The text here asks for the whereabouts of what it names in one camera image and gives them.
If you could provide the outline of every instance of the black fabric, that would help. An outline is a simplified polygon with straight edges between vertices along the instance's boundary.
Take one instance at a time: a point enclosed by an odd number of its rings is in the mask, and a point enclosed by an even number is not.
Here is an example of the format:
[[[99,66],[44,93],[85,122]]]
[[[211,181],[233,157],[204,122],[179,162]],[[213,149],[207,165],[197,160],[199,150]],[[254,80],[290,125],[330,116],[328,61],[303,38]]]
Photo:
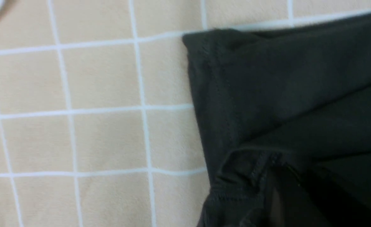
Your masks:
[[[371,14],[183,42],[211,184],[198,226],[263,225],[273,166],[327,163],[370,193],[371,171],[352,170],[371,166]]]

